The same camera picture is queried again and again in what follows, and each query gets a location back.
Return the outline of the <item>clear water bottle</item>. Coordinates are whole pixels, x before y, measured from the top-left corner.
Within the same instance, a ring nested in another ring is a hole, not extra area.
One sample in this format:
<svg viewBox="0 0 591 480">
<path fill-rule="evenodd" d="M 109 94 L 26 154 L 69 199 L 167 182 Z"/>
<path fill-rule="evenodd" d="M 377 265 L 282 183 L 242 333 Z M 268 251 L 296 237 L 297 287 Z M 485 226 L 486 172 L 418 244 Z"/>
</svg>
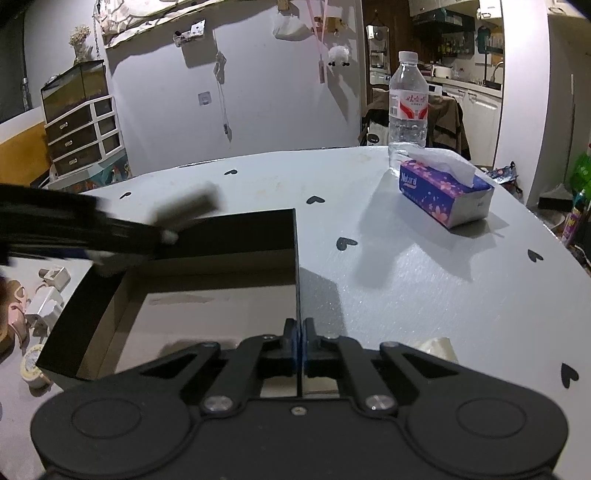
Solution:
<svg viewBox="0 0 591 480">
<path fill-rule="evenodd" d="M 428 133 L 429 86 L 413 51 L 398 53 L 399 66 L 389 86 L 388 153 L 392 170 L 398 170 L 408 148 L 425 148 Z"/>
</svg>

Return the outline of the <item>glass terrarium tank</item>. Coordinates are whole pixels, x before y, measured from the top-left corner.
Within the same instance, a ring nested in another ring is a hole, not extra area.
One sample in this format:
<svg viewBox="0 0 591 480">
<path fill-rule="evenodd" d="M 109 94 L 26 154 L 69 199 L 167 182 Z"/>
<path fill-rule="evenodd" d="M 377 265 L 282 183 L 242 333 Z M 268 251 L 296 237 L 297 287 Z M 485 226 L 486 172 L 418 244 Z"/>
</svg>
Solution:
<svg viewBox="0 0 591 480">
<path fill-rule="evenodd" d="M 52 122 L 73 108 L 108 94 L 103 60 L 78 63 L 40 90 L 45 120 Z"/>
</svg>

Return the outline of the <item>white drawer cabinet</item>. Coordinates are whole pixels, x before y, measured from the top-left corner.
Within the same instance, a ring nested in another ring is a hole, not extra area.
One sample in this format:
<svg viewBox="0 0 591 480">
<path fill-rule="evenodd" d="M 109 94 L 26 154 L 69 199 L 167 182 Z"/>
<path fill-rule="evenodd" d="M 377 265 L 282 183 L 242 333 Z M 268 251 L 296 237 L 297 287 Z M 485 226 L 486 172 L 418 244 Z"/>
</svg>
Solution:
<svg viewBox="0 0 591 480">
<path fill-rule="evenodd" d="M 44 125 L 50 171 L 58 178 L 124 150 L 112 95 L 87 100 Z"/>
</svg>

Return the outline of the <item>white plush sheep toy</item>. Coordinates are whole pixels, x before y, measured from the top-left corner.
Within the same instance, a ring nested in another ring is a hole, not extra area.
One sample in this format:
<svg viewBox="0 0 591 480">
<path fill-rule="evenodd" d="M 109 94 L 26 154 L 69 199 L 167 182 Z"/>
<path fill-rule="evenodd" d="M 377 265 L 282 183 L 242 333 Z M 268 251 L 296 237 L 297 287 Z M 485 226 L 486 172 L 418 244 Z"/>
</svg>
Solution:
<svg viewBox="0 0 591 480">
<path fill-rule="evenodd" d="M 335 66 L 349 66 L 349 60 L 351 59 L 351 50 L 345 45 L 335 45 L 329 48 L 328 51 L 328 64 L 331 67 Z"/>
</svg>

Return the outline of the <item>green spray bottle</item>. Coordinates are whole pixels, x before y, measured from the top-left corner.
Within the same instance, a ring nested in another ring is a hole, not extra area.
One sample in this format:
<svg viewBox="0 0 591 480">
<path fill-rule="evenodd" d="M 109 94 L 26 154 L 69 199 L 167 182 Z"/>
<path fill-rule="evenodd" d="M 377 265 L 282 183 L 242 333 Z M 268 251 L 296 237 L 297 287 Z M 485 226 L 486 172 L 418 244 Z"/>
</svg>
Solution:
<svg viewBox="0 0 591 480">
<path fill-rule="evenodd" d="M 588 204 L 588 191 L 586 188 L 583 188 L 576 195 L 573 208 L 565 220 L 564 229 L 561 236 L 561 243 L 565 247 L 568 247 L 572 243 L 575 234 L 583 220 Z"/>
</svg>

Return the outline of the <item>round measuring tape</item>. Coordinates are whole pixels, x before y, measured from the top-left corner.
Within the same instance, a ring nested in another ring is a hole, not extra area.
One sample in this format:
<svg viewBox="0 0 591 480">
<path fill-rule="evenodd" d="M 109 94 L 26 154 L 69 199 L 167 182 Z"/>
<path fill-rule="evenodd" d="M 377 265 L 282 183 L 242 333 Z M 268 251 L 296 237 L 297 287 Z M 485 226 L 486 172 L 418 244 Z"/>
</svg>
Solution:
<svg viewBox="0 0 591 480">
<path fill-rule="evenodd" d="M 42 389 L 51 384 L 51 380 L 36 365 L 42 349 L 42 344 L 33 345 L 26 351 L 21 360 L 21 378 L 31 389 Z"/>
</svg>

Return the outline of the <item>crumpled tissue paper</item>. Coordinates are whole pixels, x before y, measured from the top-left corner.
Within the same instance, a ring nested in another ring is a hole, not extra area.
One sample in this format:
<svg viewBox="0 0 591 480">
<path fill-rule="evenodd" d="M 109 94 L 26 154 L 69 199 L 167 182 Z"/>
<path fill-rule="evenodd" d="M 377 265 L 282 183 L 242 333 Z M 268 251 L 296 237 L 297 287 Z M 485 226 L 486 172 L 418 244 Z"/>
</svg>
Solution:
<svg viewBox="0 0 591 480">
<path fill-rule="evenodd" d="M 426 341 L 415 342 L 412 347 L 442 360 L 456 364 L 459 363 L 452 342 L 448 337 L 437 337 Z"/>
</svg>

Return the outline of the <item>black cardboard box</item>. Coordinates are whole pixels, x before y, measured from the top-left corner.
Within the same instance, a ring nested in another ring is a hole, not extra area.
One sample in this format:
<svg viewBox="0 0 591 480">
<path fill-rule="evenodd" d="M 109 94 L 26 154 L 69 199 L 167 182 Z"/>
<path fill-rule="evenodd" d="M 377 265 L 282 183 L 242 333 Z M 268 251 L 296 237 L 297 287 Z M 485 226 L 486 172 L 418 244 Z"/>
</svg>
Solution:
<svg viewBox="0 0 591 480">
<path fill-rule="evenodd" d="M 280 335 L 300 303 L 293 209 L 209 217 L 153 259 L 113 275 L 91 267 L 36 366 L 67 389 L 195 343 Z"/>
</svg>

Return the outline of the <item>brown draped chair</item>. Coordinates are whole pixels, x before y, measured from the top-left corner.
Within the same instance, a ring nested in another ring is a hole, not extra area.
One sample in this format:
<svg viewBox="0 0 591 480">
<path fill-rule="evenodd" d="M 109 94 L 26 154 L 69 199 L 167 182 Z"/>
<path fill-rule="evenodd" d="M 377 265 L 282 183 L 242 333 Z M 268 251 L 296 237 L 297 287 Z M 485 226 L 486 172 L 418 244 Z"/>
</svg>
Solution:
<svg viewBox="0 0 591 480">
<path fill-rule="evenodd" d="M 471 152 L 459 103 L 448 96 L 429 96 L 428 148 L 455 151 L 470 161 Z M 361 145 L 388 145 L 389 92 L 374 88 L 372 101 L 363 110 L 362 130 L 358 137 Z"/>
</svg>

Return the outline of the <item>purple tissue pack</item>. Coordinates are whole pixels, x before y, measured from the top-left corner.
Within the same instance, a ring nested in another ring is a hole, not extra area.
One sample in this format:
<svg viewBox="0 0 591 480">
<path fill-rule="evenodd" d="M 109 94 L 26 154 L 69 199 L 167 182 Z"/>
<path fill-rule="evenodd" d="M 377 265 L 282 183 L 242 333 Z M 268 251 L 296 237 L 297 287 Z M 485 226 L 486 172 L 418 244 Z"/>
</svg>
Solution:
<svg viewBox="0 0 591 480">
<path fill-rule="evenodd" d="M 454 151 L 411 146 L 400 163 L 404 196 L 447 229 L 488 216 L 494 186 Z"/>
</svg>

